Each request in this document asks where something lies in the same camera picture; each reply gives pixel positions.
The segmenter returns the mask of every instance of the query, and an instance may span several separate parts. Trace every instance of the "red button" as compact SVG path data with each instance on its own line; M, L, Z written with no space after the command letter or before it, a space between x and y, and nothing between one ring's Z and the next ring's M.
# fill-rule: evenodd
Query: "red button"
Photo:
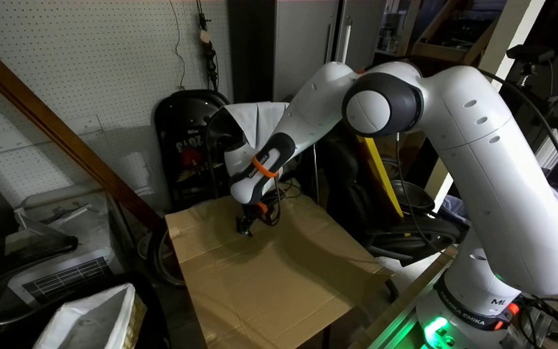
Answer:
M516 303L510 303L510 305L507 305L507 308L510 310L511 315L516 315L520 311Z

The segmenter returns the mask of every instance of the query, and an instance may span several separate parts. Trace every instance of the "yellow board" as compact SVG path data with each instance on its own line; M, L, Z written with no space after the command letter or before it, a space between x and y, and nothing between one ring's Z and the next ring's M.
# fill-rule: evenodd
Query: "yellow board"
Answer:
M393 187L391 186L391 181L389 181L389 176L387 175L385 166L383 166L383 161L380 159L380 154L378 153L378 148L376 148L374 139L356 136L356 140L359 142L359 146L366 152L367 165L369 166L372 176L378 182L377 185L381 185L382 189L385 191L389 200L393 204L393 207L397 211L397 214L400 217L403 217L402 210L397 202L397 197L393 191Z

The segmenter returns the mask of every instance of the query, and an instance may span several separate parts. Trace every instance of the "cabinet handle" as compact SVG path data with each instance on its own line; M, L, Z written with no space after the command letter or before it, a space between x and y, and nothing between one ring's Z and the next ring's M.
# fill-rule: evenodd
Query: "cabinet handle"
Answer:
M330 46L330 27L331 27L331 25L329 24L328 28L326 30L326 47L324 48L324 62L323 62L323 64L326 64L328 62L328 54L329 54L328 51L330 51L328 49L328 46Z
M341 50L341 61L346 64L346 57L348 56L348 44L350 43L350 31L352 30L352 22L346 26L346 34L343 42L343 49Z

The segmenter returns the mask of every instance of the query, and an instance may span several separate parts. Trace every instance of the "cardboard box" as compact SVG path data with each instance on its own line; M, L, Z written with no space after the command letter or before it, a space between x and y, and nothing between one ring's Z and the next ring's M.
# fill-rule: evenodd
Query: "cardboard box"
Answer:
M306 196L253 237L235 231L240 214L223 197L166 216L209 348L295 348L392 276Z

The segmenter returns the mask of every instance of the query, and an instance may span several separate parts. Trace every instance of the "pegboard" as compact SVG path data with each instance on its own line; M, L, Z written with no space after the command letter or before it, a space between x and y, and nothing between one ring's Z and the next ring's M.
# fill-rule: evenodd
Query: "pegboard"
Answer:
M227 4L202 6L231 100ZM64 121L97 115L100 131L82 139L155 208L168 195L152 112L183 76L186 89L207 88L199 32L194 0L0 0L0 59ZM0 132L28 127L0 95ZM87 179L52 143L0 152L0 191L14 206Z

